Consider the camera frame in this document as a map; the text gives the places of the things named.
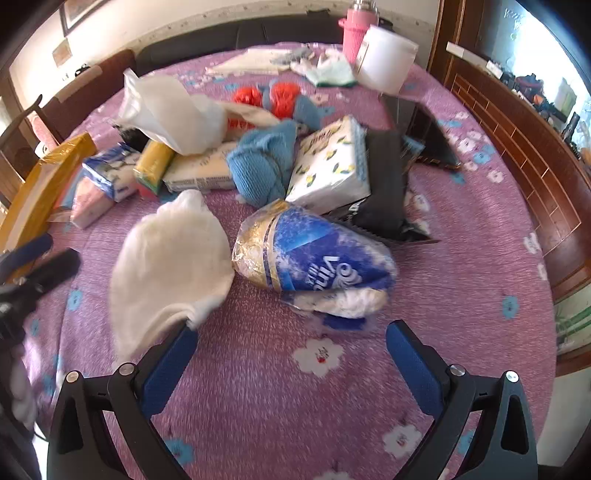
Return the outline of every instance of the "blue and white package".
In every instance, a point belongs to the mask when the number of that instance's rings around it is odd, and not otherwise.
[[[114,201],[120,202],[138,189],[134,174],[138,159],[139,152],[120,143],[94,157],[87,158],[82,167],[85,175],[98,188]]]
[[[276,200],[242,222],[235,270],[325,326],[360,329],[388,301],[397,268],[385,245]]]

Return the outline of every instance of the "pink bottle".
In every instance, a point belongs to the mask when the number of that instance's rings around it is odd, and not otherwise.
[[[339,25],[345,31],[343,33],[343,53],[349,63],[355,63],[365,33],[371,25],[378,25],[378,20],[378,9],[372,0],[355,0],[347,10],[347,18],[339,20]]]

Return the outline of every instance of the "metal screw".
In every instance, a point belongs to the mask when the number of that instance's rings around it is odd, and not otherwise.
[[[68,383],[74,383],[76,380],[78,380],[78,372],[70,372],[66,375],[66,381]]]
[[[464,375],[466,375],[466,369],[458,364],[450,365],[449,371],[452,375],[455,375],[456,377],[463,377]]]
[[[119,373],[121,375],[131,375],[134,372],[134,364],[123,364],[119,367]]]
[[[512,383],[516,383],[519,380],[519,375],[517,375],[513,370],[509,370],[505,376],[507,377],[507,380]]]

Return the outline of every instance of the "white plastic cup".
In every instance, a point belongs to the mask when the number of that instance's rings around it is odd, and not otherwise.
[[[357,81],[387,95],[397,95],[417,55],[418,45],[372,25],[355,60]]]

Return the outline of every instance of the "purple tablecloth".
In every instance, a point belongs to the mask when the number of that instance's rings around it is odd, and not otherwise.
[[[205,74],[207,66],[234,54],[190,60],[156,74],[173,75],[189,92],[218,99],[273,78]],[[308,95],[327,96],[324,124],[352,113],[370,127],[388,127],[376,92],[360,86],[315,89],[292,73],[281,78],[297,82]],[[408,214],[441,242],[393,249],[400,276],[373,333],[318,335],[275,293],[237,275],[226,303],[202,327],[197,352],[168,406],[153,418],[192,478],[392,478],[431,423],[385,349],[385,327],[398,318],[449,363],[479,375],[518,372],[540,434],[556,342],[543,259],[517,184],[478,123],[424,70],[413,66],[401,96],[435,114],[464,162],[456,174],[426,166],[411,170]],[[89,131],[99,148],[111,146],[118,136],[106,119],[115,116],[121,99],[119,92],[77,131]],[[206,201],[233,244],[254,210],[232,191],[212,192]],[[157,207],[135,196],[85,231],[69,225],[51,229],[54,249],[77,249],[83,265],[26,324],[25,360],[43,427],[50,425],[65,373],[113,371],[111,270],[128,231]],[[448,465],[451,472],[474,426],[472,418]],[[116,427],[113,436],[130,475],[141,478]]]

